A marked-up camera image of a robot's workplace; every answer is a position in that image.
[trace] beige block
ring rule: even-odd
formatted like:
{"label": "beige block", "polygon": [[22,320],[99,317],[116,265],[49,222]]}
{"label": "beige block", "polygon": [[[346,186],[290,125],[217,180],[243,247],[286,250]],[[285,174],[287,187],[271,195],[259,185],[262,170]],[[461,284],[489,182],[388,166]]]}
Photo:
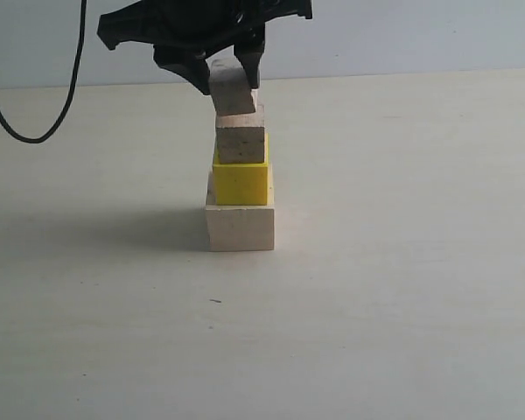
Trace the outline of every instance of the beige block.
{"label": "beige block", "polygon": [[274,249],[274,185],[269,171],[267,206],[216,206],[212,173],[206,195],[206,224],[214,252],[271,251]]}
{"label": "beige block", "polygon": [[213,61],[210,69],[210,95],[219,116],[256,112],[258,89],[251,89],[245,70],[235,58]]}
{"label": "beige block", "polygon": [[223,164],[264,162],[264,106],[253,114],[216,116],[216,145]]}

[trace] yellow block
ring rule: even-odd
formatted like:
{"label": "yellow block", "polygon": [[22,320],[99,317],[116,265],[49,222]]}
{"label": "yellow block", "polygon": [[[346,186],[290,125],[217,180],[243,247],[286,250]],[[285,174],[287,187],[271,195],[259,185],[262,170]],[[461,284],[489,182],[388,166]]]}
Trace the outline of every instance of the yellow block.
{"label": "yellow block", "polygon": [[213,154],[213,187],[218,206],[266,206],[269,197],[269,136],[261,164],[221,164]]}

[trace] block tower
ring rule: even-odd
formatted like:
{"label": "block tower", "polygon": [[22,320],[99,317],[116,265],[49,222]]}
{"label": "block tower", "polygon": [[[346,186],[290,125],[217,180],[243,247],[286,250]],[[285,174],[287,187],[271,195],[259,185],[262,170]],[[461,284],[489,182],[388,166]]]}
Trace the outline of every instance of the block tower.
{"label": "block tower", "polygon": [[206,194],[212,251],[263,251],[275,246],[269,135],[258,89],[236,59],[216,59],[210,73],[215,146]]}

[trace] black object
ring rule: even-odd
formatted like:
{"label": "black object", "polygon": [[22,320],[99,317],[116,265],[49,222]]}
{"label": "black object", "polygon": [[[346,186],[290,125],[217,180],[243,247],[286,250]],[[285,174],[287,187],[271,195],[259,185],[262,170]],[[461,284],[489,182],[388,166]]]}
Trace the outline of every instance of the black object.
{"label": "black object", "polygon": [[291,15],[311,19],[311,0],[142,0],[102,15],[97,33],[109,50],[127,41],[152,44],[159,67],[209,95],[206,59],[230,46],[258,88],[265,24]]}
{"label": "black object", "polygon": [[8,134],[15,139],[19,140],[23,143],[28,144],[40,144],[43,143],[45,140],[50,138],[56,130],[59,129],[60,125],[66,118],[68,114],[68,110],[70,109],[70,106],[72,105],[72,101],[74,99],[74,93],[76,91],[76,83],[78,82],[78,72],[80,70],[80,61],[81,61],[81,53],[84,48],[84,35],[86,32],[86,10],[88,7],[88,0],[81,0],[80,4],[80,30],[79,30],[79,37],[78,37],[78,46],[76,48],[76,56],[73,61],[73,69],[72,69],[72,78],[70,80],[70,88],[68,89],[68,95],[66,96],[66,102],[64,104],[64,107],[60,111],[60,114],[57,118],[57,120],[54,122],[52,127],[41,137],[26,137],[22,136],[21,134],[17,133],[6,121],[4,118],[4,115],[2,114],[2,111],[0,110],[0,125],[8,132]]}

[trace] white table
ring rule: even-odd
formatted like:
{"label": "white table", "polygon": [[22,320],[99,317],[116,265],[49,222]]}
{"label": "white table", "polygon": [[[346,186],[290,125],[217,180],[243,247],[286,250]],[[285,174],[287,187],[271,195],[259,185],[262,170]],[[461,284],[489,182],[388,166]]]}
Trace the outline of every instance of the white table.
{"label": "white table", "polygon": [[[64,93],[0,102],[37,135]],[[525,420],[525,70],[262,98],[274,252],[206,252],[190,86],[0,129],[0,419]]]}

